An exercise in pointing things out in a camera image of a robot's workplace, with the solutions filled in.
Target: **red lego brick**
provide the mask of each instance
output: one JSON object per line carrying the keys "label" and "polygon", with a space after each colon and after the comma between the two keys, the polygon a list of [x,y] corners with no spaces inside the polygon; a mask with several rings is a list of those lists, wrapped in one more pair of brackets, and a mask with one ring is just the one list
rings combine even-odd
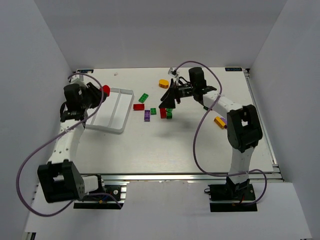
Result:
{"label": "red lego brick", "polygon": [[160,118],[162,118],[162,119],[167,118],[167,111],[165,108],[160,108]]}
{"label": "red lego brick", "polygon": [[145,105],[144,104],[133,104],[133,110],[135,110],[135,111],[145,110]]}

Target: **red object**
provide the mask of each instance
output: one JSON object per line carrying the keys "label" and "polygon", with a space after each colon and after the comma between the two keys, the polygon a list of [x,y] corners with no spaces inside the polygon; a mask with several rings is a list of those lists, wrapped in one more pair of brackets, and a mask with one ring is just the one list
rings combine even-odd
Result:
{"label": "red object", "polygon": [[110,87],[108,85],[104,85],[102,87],[102,89],[103,89],[103,92],[106,94],[106,96],[109,97],[110,96]]}
{"label": "red object", "polygon": [[135,110],[135,111],[145,110],[145,105],[144,104],[133,104],[133,110]]}
{"label": "red object", "polygon": [[167,118],[167,111],[165,108],[160,108],[160,118],[162,118],[162,119]]}

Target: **lego brick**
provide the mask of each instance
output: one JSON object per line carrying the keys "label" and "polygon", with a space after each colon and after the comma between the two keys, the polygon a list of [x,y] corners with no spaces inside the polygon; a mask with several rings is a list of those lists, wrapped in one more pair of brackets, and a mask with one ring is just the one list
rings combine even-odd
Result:
{"label": "lego brick", "polygon": [[167,89],[169,87],[169,82],[164,79],[159,80],[159,87]]}
{"label": "lego brick", "polygon": [[150,108],[151,115],[156,115],[157,114],[157,109],[156,108]]}
{"label": "lego brick", "polygon": [[224,128],[227,128],[227,120],[224,117],[220,117],[220,119],[224,122],[225,126]]}
{"label": "lego brick", "polygon": [[149,95],[144,93],[144,94],[142,94],[142,96],[139,98],[138,101],[143,104],[147,100],[148,97],[149,97]]}
{"label": "lego brick", "polygon": [[133,110],[135,110],[135,111],[145,110],[145,105],[144,104],[133,104]]}
{"label": "lego brick", "polygon": [[160,118],[166,119],[167,118],[167,112],[165,108],[160,108]]}
{"label": "lego brick", "polygon": [[213,120],[221,129],[224,129],[226,124],[221,120],[220,117],[216,116]]}
{"label": "lego brick", "polygon": [[172,119],[172,112],[166,113],[166,119]]}
{"label": "lego brick", "polygon": [[150,110],[144,110],[144,121],[150,122]]}

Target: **cable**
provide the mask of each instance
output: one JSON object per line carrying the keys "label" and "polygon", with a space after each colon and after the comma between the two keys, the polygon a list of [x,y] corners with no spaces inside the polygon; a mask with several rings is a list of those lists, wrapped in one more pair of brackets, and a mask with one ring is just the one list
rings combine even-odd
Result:
{"label": "cable", "polygon": [[89,194],[89,196],[101,196],[101,195],[112,198],[112,200],[115,201],[115,203],[119,206],[119,208],[122,209],[122,206],[120,205],[120,203],[115,199],[114,196],[112,196],[109,193],[90,193]]}
{"label": "cable", "polygon": [[266,174],[260,170],[260,169],[253,169],[253,170],[250,170],[248,172],[245,172],[245,171],[241,171],[241,172],[238,172],[238,173],[232,173],[232,174],[224,174],[224,173],[220,173],[220,172],[207,172],[205,171],[198,163],[198,160],[197,160],[197,156],[196,156],[196,141],[197,141],[197,136],[198,136],[198,133],[199,133],[199,130],[200,130],[200,127],[202,125],[202,123],[204,122],[206,116],[208,115],[208,113],[211,111],[211,109],[216,105],[216,103],[219,101],[220,97],[221,97],[221,94],[222,94],[222,84],[219,80],[219,78],[217,77],[217,75],[209,68],[207,67],[206,65],[202,64],[201,62],[198,62],[198,61],[192,61],[192,60],[189,60],[189,61],[184,61],[183,63],[181,63],[180,65],[178,65],[176,68],[175,68],[175,72],[184,64],[187,64],[187,63],[194,63],[194,64],[198,64],[198,65],[201,65],[203,66],[204,68],[206,68],[213,76],[214,78],[216,79],[216,81],[218,82],[219,84],[219,87],[220,87],[220,91],[219,91],[219,94],[218,94],[218,97],[215,99],[215,101],[213,102],[213,104],[208,108],[208,110],[205,112],[205,114],[203,115],[203,117],[201,118],[200,120],[200,123],[198,125],[198,127],[196,128],[196,131],[195,131],[195,134],[194,134],[194,138],[193,138],[193,144],[192,144],[192,151],[193,151],[193,159],[194,159],[194,162],[196,164],[196,166],[198,167],[198,169],[203,172],[204,174],[207,174],[209,176],[213,176],[213,177],[232,177],[232,176],[239,176],[239,175],[243,175],[243,174],[250,174],[250,173],[253,173],[253,172],[260,172],[263,177],[264,177],[264,189],[262,191],[262,194],[260,195],[260,197],[258,197],[258,199],[256,199],[255,201],[253,202],[250,202],[250,203],[246,203],[246,205],[252,205],[252,204],[255,204],[257,203],[265,194],[266,190],[267,190],[267,176]]}
{"label": "cable", "polygon": [[[91,78],[93,79],[100,87],[100,89],[103,89],[102,85],[100,84],[100,82],[94,78],[93,76],[90,76],[89,74],[85,74],[85,73],[81,73],[81,72],[76,72],[74,74],[71,74],[68,79],[70,79],[72,76],[74,75],[83,75],[83,76],[87,76],[88,78]],[[41,213],[41,212],[38,212],[36,210],[34,210],[27,202],[26,200],[24,199],[24,197],[22,196],[22,193],[21,193],[21,190],[20,190],[20,176],[21,176],[21,172],[22,170],[24,169],[24,166],[27,164],[27,162],[33,157],[33,155],[35,155],[37,152],[39,152],[41,149],[43,149],[44,147],[48,146],[50,143],[52,143],[53,141],[55,141],[56,139],[62,137],[63,135],[65,135],[68,131],[76,128],[77,126],[79,126],[80,124],[84,123],[85,121],[87,121],[89,118],[91,118],[92,116],[94,116],[101,104],[103,103],[104,101],[104,91],[101,91],[101,100],[100,100],[100,103],[99,105],[97,106],[97,108],[95,109],[95,111],[89,115],[87,118],[83,119],[82,121],[79,121],[77,122],[76,124],[72,125],[71,127],[69,127],[68,129],[66,129],[66,131],[63,131],[61,133],[59,133],[58,135],[54,136],[52,139],[50,139],[49,141],[47,141],[46,143],[42,144],[40,147],[38,147],[36,150],[34,150],[32,153],[30,153],[30,155],[22,162],[18,172],[17,172],[17,175],[16,175],[16,179],[15,179],[15,188],[16,188],[16,193],[18,194],[18,197],[20,199],[20,201],[22,202],[22,204],[30,211],[32,212],[33,214],[35,215],[38,215],[40,217],[52,217],[52,216],[55,216],[59,213],[61,213],[63,210],[65,210],[67,207],[70,206],[70,204],[72,204],[73,200],[70,201],[66,206],[64,206],[62,209],[60,209],[59,211],[57,212],[54,212],[54,213],[50,213],[50,214],[44,214],[44,213]]]}

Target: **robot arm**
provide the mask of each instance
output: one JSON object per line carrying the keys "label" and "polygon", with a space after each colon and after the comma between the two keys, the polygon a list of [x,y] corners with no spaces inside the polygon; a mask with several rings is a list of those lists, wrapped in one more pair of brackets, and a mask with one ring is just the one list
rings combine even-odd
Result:
{"label": "robot arm", "polygon": [[[104,93],[103,101],[109,95],[108,91]],[[60,133],[85,119],[87,109],[96,108],[101,100],[101,91],[92,83],[85,85],[79,78],[71,79],[64,87],[64,95],[66,102],[60,111]],[[89,192],[104,192],[101,176],[82,177],[73,162],[84,130],[85,122],[68,130],[56,141],[48,162],[38,167],[38,178],[48,203],[81,200]]]}
{"label": "robot arm", "polygon": [[[189,69],[190,82],[187,84],[181,84],[176,72],[173,76],[176,81],[171,79],[170,87],[161,98],[159,108],[174,109],[175,101],[179,104],[181,98],[185,97],[193,97],[201,105],[209,108],[219,97],[215,87],[207,86],[201,67]],[[263,136],[256,108],[253,105],[242,106],[225,96],[220,96],[212,110],[227,119],[227,137],[232,146],[231,167],[228,173],[248,172],[251,156]],[[226,179],[226,189],[232,198],[242,196],[248,186],[248,173]]]}

